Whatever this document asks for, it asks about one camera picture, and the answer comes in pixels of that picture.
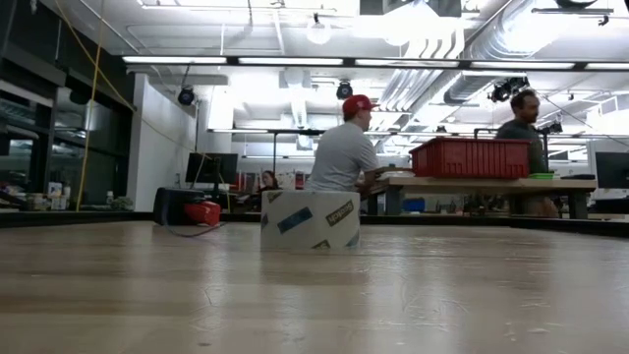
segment ceiling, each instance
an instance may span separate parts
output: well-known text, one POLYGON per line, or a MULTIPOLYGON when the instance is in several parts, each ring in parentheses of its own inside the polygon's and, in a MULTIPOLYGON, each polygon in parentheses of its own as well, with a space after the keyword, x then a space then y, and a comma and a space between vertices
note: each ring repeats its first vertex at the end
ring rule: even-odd
MULTIPOLYGON (((206 5, 208 1, 204 0, 160 0, 159 3, 157 0, 40 1, 57 12, 56 1, 60 1, 63 12, 73 26, 94 41, 98 40, 99 26, 99 18, 94 13, 102 13, 108 25, 103 46, 114 55, 401 57, 414 52, 413 43, 424 43, 427 37, 431 38, 428 43, 436 40, 434 26, 422 25, 422 21, 411 19, 405 23, 404 19, 387 18, 388 15, 358 16, 359 0, 285 0, 288 9, 319 9, 320 21, 331 26, 330 39, 323 45, 314 44, 308 38, 308 25, 313 22, 312 11, 253 11, 250 17, 247 0, 211 2, 213 6, 243 7, 242 11, 149 10, 141 6, 206 5), (412 45, 391 45, 393 40, 386 40, 399 35, 408 36, 412 45)), ((254 8, 269 7, 273 3, 273 0, 251 1, 254 8)), ((469 55, 472 43, 483 40, 483 35, 496 30, 495 21, 478 38, 474 38, 475 32, 505 4, 510 3, 506 12, 522 0, 462 0, 462 3, 467 1, 478 5, 480 12, 474 16, 467 14, 460 21, 462 37, 456 37, 456 31, 451 30, 454 34, 449 32, 448 35, 438 38, 442 40, 441 47, 446 46, 443 43, 451 47, 450 53, 454 56, 469 55)), ((533 3, 538 8, 557 7, 552 0, 527 0, 527 4, 533 3)), ((599 26, 602 15, 559 15, 560 18, 557 15, 536 15, 533 18, 531 11, 528 11, 524 14, 525 17, 513 22, 525 28, 520 36, 511 38, 511 41, 522 45, 530 42, 541 44, 542 47, 537 48, 526 59, 626 60, 629 57, 629 35, 626 35, 629 30, 629 14, 624 1, 600 0, 590 9, 613 9, 609 23, 599 26)), ((450 55, 438 52, 436 50, 433 57, 450 55)), ((168 77, 181 76, 185 67, 153 67, 149 70, 154 71, 151 72, 154 76, 158 72, 168 82, 168 77)), ((280 71, 282 70, 279 68, 193 67, 190 75, 227 76, 235 101, 236 125, 262 128, 273 119, 279 120, 282 114, 292 113, 291 102, 295 95, 289 89, 279 87, 280 71)), ((340 102, 335 97, 335 85, 339 80, 350 81, 354 92, 379 99, 385 96, 385 90, 391 85, 395 72, 390 69, 311 68, 309 74, 314 85, 305 89, 302 95, 308 114, 328 115, 330 122, 337 122, 340 102)), ((510 118, 508 102, 492 103, 486 98, 492 86, 477 91, 463 106, 439 106, 438 104, 443 103, 442 92, 438 92, 443 75, 427 73, 423 78, 426 87, 409 94, 407 98, 416 102, 410 108, 413 116, 410 121, 408 116, 406 120, 398 120, 399 115, 390 113, 387 113, 387 117, 393 118, 378 118, 380 122, 387 122, 385 130, 391 129, 391 126, 392 129, 408 129, 415 125, 421 131, 430 132, 436 125, 445 124, 448 131, 467 132, 477 127, 497 127, 510 118)), ((577 118, 585 117, 587 110, 596 109, 597 96, 621 94, 629 89, 629 75, 617 73, 534 72, 528 74, 528 79, 534 89, 542 96, 547 96, 541 107, 542 121, 556 119, 558 107, 561 107, 565 109, 559 112, 563 124, 575 126, 568 129, 579 131, 588 128, 579 128, 583 124, 570 114, 577 118)), ((170 89, 176 91, 177 88, 170 86, 170 89)), ((210 86, 197 87, 201 98, 211 95, 212 90, 210 86)))

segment desk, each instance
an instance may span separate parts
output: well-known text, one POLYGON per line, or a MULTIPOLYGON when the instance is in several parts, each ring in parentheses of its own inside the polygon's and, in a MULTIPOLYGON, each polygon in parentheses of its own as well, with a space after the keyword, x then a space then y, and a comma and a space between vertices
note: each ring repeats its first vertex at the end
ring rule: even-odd
POLYGON ((369 196, 369 214, 377 213, 377 196, 384 194, 386 215, 399 215, 405 193, 426 194, 487 194, 533 196, 558 194, 568 197, 570 218, 587 219, 587 195, 597 187, 597 181, 541 180, 521 178, 447 179, 432 177, 391 177, 373 186, 369 196))

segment red baseball cap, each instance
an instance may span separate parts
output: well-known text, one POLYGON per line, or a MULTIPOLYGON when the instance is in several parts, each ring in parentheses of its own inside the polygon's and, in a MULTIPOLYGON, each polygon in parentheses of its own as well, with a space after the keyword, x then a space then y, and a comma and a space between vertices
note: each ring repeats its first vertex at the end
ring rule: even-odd
POLYGON ((350 96, 343 102, 343 114, 356 114, 361 109, 372 110, 378 106, 379 104, 373 104, 370 98, 364 94, 356 94, 350 96))

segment red plastic crate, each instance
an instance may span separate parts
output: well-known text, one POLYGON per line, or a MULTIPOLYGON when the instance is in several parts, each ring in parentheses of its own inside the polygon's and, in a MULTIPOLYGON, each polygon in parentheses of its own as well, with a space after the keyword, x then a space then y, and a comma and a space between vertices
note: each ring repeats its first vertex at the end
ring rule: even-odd
POLYGON ((413 171, 421 177, 518 179, 529 176, 529 144, 435 138, 410 153, 413 171))

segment wooden tabletop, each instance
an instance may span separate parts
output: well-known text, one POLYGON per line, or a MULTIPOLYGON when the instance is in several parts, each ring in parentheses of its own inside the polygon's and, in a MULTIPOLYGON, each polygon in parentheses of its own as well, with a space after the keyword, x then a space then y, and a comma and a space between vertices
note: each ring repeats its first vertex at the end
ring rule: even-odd
POLYGON ((501 179, 464 179, 433 177, 391 177, 379 181, 373 193, 381 193, 388 186, 402 187, 409 193, 497 193, 518 194, 566 190, 591 192, 597 187, 597 181, 590 180, 544 180, 521 178, 517 180, 501 179))

